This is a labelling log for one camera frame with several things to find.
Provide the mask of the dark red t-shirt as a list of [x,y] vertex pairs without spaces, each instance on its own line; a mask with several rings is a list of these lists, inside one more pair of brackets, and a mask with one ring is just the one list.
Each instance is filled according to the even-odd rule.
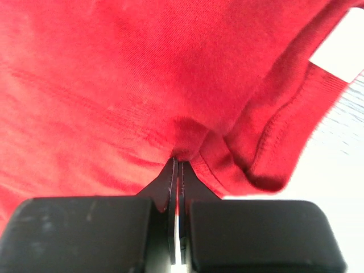
[[219,196],[283,189],[346,88],[310,61],[362,1],[2,1],[1,225],[133,195],[169,158]]

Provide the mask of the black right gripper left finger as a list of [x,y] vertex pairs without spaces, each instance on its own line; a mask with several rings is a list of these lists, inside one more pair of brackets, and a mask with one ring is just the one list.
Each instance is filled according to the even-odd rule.
[[133,196],[32,198],[1,236],[2,272],[170,272],[178,162]]

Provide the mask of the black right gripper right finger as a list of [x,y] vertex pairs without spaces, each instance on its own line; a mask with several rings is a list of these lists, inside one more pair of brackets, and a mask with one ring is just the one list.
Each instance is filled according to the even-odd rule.
[[179,164],[181,262],[188,272],[345,272],[324,212],[303,200],[223,200]]

